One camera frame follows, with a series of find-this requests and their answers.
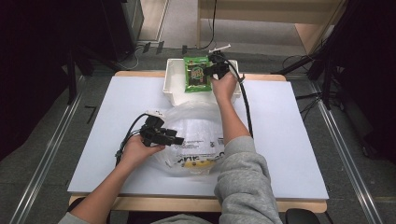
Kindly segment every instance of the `green package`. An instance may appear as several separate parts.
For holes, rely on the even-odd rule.
[[[212,91],[208,76],[204,69],[209,66],[207,57],[185,57],[186,89],[185,92]]]

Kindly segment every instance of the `white basket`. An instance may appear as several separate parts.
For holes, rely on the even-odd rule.
[[[237,61],[230,62],[238,71]],[[213,91],[185,92],[186,89],[186,72],[183,59],[168,59],[166,64],[165,82],[163,83],[163,94],[168,97],[173,106],[181,105],[188,101],[204,101],[217,103]],[[241,88],[236,85],[233,92],[232,102],[241,96]]]

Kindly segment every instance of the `gray sweatshirt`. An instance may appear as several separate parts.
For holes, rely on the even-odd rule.
[[[256,153],[251,137],[241,136],[225,147],[215,195],[222,207],[219,223],[282,223],[265,158]],[[67,213],[60,223],[87,223]],[[155,224],[208,224],[193,216],[169,217]]]

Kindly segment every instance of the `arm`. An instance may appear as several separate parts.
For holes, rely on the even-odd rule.
[[[233,74],[226,74],[221,80],[211,78],[213,92],[219,105],[221,114],[222,129],[224,135],[224,145],[239,136],[250,136],[248,129],[233,108],[231,97],[237,83]]]
[[[164,146],[145,147],[139,135],[131,137],[119,165],[70,213],[89,223],[106,223],[108,213],[129,174],[148,156],[162,149]]]
[[[236,78],[211,79],[221,114],[225,160],[215,194],[222,207],[220,223],[282,223],[265,158],[256,153],[248,129],[236,114],[231,97]]]

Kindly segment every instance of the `person's left hand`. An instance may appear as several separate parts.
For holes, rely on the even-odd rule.
[[[139,166],[147,157],[159,152],[165,148],[165,146],[146,147],[142,143],[143,138],[140,135],[132,136],[125,145],[125,149],[122,153],[120,164],[130,165],[131,168]]]

